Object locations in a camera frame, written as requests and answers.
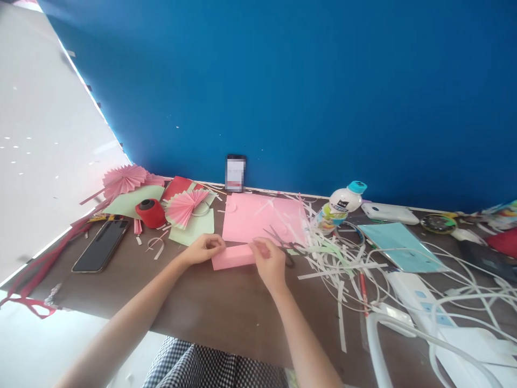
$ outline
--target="blue wall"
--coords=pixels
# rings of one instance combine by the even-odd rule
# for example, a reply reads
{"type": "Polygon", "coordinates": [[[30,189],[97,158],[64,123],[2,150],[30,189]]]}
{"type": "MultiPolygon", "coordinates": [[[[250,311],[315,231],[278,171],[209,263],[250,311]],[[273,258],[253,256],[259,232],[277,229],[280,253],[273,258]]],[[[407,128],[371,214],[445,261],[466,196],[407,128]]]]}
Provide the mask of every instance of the blue wall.
{"type": "Polygon", "coordinates": [[[253,187],[359,179],[377,202],[464,211],[517,197],[514,0],[40,3],[156,174],[223,182],[235,153],[253,187]]]}

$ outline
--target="paper fan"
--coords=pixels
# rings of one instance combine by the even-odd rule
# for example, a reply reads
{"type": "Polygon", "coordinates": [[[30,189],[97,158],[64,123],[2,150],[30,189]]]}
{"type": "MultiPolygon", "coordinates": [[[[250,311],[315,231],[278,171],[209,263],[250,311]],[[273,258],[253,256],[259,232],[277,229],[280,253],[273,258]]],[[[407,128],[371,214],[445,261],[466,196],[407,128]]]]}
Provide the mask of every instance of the paper fan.
{"type": "Polygon", "coordinates": [[[192,211],[208,196],[208,193],[208,190],[200,189],[187,190],[176,194],[170,200],[166,201],[165,218],[172,226],[185,229],[192,215],[192,211]]]}
{"type": "Polygon", "coordinates": [[[147,175],[145,177],[145,181],[143,183],[146,186],[165,186],[165,178],[160,175],[154,175],[149,172],[147,172],[147,175]]]}
{"type": "Polygon", "coordinates": [[[147,177],[147,170],[139,165],[125,165],[117,169],[109,170],[104,175],[102,183],[104,188],[99,190],[89,198],[85,199],[80,205],[85,204],[90,199],[95,198],[104,191],[104,197],[110,202],[119,194],[125,194],[140,187],[147,177]]]}

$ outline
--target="folded pink paper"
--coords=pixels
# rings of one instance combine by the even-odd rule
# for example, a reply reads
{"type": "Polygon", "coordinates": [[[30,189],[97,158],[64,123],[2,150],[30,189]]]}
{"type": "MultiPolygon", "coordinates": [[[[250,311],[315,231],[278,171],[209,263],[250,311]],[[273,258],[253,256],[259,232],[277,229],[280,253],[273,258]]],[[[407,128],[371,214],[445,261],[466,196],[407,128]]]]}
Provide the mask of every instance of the folded pink paper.
{"type": "Polygon", "coordinates": [[[254,263],[255,258],[253,257],[251,248],[247,244],[228,247],[222,253],[219,253],[212,258],[214,271],[254,263]]]}

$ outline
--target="black smartphone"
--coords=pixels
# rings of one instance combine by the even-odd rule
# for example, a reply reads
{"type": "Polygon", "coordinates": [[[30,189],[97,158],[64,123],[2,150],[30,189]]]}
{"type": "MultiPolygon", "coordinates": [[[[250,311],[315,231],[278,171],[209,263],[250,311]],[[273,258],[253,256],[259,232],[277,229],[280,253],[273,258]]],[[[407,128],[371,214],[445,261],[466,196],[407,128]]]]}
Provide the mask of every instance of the black smartphone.
{"type": "Polygon", "coordinates": [[[115,248],[122,240],[128,226],[128,220],[106,221],[81,257],[75,262],[72,272],[101,272],[115,252],[115,248]]]}
{"type": "Polygon", "coordinates": [[[230,192],[244,191],[244,172],[246,157],[244,155],[229,154],[226,156],[226,184],[225,190],[230,192]]]}

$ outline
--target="desk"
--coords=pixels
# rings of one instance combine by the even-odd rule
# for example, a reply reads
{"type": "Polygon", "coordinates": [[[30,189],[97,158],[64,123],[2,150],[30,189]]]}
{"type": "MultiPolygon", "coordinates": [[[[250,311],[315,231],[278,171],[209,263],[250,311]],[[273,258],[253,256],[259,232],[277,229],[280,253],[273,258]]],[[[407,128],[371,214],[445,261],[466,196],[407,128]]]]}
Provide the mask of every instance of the desk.
{"type": "MultiPolygon", "coordinates": [[[[325,202],[319,200],[313,204],[313,208],[319,209],[325,202]]],[[[217,210],[224,210],[225,202],[215,200],[212,207],[215,209],[215,232],[221,234],[224,213],[217,210]]],[[[416,215],[420,218],[423,213],[416,212],[416,215]]],[[[352,213],[348,220],[359,225],[371,223],[361,210],[352,213]]],[[[129,230],[102,273],[72,274],[72,266],[100,227],[101,223],[96,223],[90,230],[90,239],[79,237],[67,246],[31,297],[43,300],[55,285],[63,282],[55,297],[56,304],[111,318],[182,249],[179,244],[166,239],[161,257],[153,260],[155,251],[144,252],[146,242],[152,237],[159,237],[162,232],[144,228],[144,245],[138,246],[132,230],[129,230]]],[[[410,229],[423,241],[459,255],[453,237],[426,232],[419,225],[410,229]]],[[[345,237],[359,241],[354,233],[346,233],[345,237]]],[[[378,262],[387,262],[380,254],[372,257],[378,262]]],[[[362,347],[360,314],[343,309],[348,351],[345,354],[340,347],[337,302],[329,295],[321,279],[297,279],[297,276],[312,273],[313,270],[302,257],[294,258],[295,267],[286,268],[285,272],[288,286],[343,381],[359,388],[376,387],[370,355],[362,347]]],[[[443,258],[443,261],[454,270],[462,271],[455,261],[447,258],[443,258]]],[[[476,277],[481,286],[495,287],[488,276],[476,273],[476,277]]],[[[425,278],[440,291],[458,287],[458,283],[440,274],[428,274],[425,278]]],[[[379,282],[384,282],[380,275],[379,282]]],[[[373,285],[368,284],[368,289],[373,295],[373,285]]],[[[478,301],[464,302],[469,303],[480,306],[478,301]]],[[[450,313],[467,313],[450,305],[446,305],[445,309],[450,313]]],[[[488,322],[484,313],[468,312],[488,322]]],[[[515,312],[503,302],[496,302],[494,313],[501,328],[517,336],[517,325],[512,323],[515,312]]],[[[457,322],[471,325],[470,321],[457,322]]],[[[207,261],[191,267],[178,280],[151,330],[273,365],[292,367],[280,316],[255,266],[214,271],[212,263],[207,261]]],[[[384,326],[379,328],[379,332],[395,387],[441,387],[429,365],[425,341],[403,337],[384,326]]]]}

